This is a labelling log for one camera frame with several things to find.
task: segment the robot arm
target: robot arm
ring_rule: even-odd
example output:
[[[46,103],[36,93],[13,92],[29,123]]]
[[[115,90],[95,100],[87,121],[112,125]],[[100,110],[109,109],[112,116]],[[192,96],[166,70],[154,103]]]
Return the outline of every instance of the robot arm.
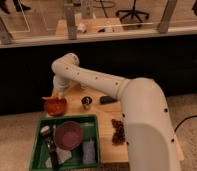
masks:
[[[69,80],[93,87],[118,99],[124,116],[131,171],[180,171],[167,102],[151,79],[126,79],[78,67],[69,53],[52,64],[54,88],[64,92]]]

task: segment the green bin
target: green bin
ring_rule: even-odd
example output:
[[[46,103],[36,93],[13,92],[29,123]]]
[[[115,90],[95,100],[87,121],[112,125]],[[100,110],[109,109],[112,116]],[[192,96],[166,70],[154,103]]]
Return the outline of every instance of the green bin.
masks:
[[[45,161],[49,157],[49,152],[45,142],[40,135],[40,129],[46,125],[60,125],[65,121],[78,122],[83,128],[83,142],[93,140],[95,146],[95,160],[93,164],[83,164],[83,150],[82,144],[76,149],[72,150],[72,158],[60,165],[59,170],[81,169],[99,167],[100,165],[100,145],[99,145],[99,133],[98,133],[98,121],[96,115],[72,115],[57,118],[47,118],[39,121],[38,128],[36,130],[35,143],[33,146],[32,157],[30,161],[30,171],[52,171],[52,168],[45,166]]]

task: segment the small bowl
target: small bowl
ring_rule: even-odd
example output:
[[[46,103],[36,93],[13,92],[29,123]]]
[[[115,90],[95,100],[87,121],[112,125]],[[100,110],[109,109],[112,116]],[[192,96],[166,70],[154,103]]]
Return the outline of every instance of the small bowl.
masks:
[[[67,109],[67,100],[65,98],[47,99],[44,103],[44,110],[51,116],[59,116],[65,114]]]
[[[83,141],[83,129],[79,123],[66,121],[59,125],[54,134],[54,142],[63,150],[73,150]]]

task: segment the black cable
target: black cable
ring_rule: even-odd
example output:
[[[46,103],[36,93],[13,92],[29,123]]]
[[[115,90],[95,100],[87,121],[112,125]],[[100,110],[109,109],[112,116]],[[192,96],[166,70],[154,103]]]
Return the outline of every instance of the black cable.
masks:
[[[192,118],[197,118],[197,115],[192,115],[192,116],[188,116],[186,118],[184,118],[174,129],[174,131],[176,132],[178,130],[178,128],[186,121]]]
[[[108,18],[107,11],[106,11],[106,9],[105,9],[105,7],[104,7],[103,0],[100,0],[100,3],[101,3],[101,7],[102,7],[102,9],[103,9],[103,11],[104,11],[105,17]]]
[[[102,0],[103,4],[110,4],[109,6],[105,6],[104,8],[114,8],[116,6],[116,3],[114,1],[104,1]],[[93,8],[102,8],[102,6],[93,6]]]

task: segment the wooden table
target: wooden table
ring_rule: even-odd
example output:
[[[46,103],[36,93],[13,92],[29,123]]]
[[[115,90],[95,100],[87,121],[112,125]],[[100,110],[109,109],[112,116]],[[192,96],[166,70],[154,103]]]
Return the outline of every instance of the wooden table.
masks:
[[[98,33],[99,30],[103,29],[107,25],[111,25],[114,32],[123,32],[124,29],[119,18],[96,18],[96,19],[76,19],[76,26],[80,23],[85,24],[86,33]],[[56,35],[65,36],[67,35],[67,24],[66,20],[59,20],[56,28]]]
[[[123,145],[113,145],[112,136],[115,132],[112,126],[112,119],[122,120],[120,103],[101,105],[99,98],[105,95],[90,87],[82,88],[80,84],[72,84],[65,98],[68,102],[67,115],[96,114],[98,119],[101,163],[125,163],[128,162],[126,143]],[[81,104],[84,96],[90,96],[93,101],[88,110]],[[175,136],[176,148],[180,160],[184,160],[184,155],[180,144]]]

